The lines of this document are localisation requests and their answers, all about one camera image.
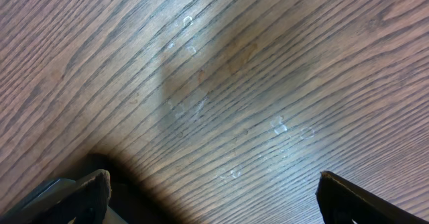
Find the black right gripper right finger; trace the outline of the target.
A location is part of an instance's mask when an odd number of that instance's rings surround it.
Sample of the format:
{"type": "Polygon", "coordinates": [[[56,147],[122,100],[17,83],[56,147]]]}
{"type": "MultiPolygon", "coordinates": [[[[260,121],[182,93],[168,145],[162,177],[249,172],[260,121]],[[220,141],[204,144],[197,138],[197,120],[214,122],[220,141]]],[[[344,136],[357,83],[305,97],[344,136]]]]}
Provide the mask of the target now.
{"type": "Polygon", "coordinates": [[[428,224],[330,171],[320,173],[316,199],[326,224],[428,224]]]}

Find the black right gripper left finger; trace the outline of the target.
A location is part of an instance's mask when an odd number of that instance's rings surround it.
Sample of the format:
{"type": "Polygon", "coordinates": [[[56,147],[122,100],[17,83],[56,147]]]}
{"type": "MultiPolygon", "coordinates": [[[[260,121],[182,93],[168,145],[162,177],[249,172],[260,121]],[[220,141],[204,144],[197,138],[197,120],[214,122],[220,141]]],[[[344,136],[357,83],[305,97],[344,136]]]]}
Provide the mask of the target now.
{"type": "Polygon", "coordinates": [[[110,173],[100,169],[1,219],[6,224],[101,224],[111,198],[110,173]]]}

